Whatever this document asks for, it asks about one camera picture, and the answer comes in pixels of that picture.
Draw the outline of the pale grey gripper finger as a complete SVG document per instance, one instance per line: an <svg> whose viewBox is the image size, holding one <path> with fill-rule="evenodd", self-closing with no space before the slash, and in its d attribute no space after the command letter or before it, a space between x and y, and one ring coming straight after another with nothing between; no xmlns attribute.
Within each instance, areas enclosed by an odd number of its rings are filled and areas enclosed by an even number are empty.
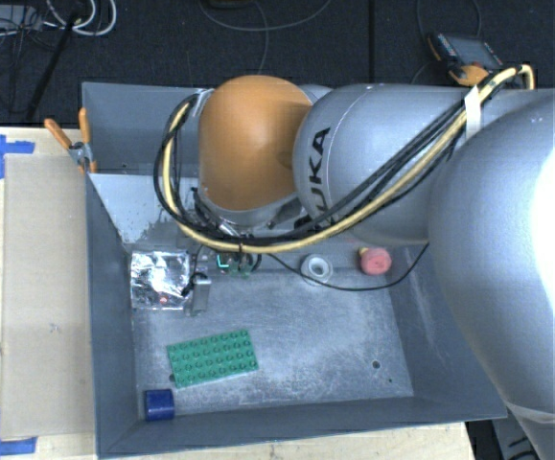
<svg viewBox="0 0 555 460"><path fill-rule="evenodd" d="M210 278L196 278L193 284L193 295L190 314L200 315L208 310L212 280Z"/></svg>

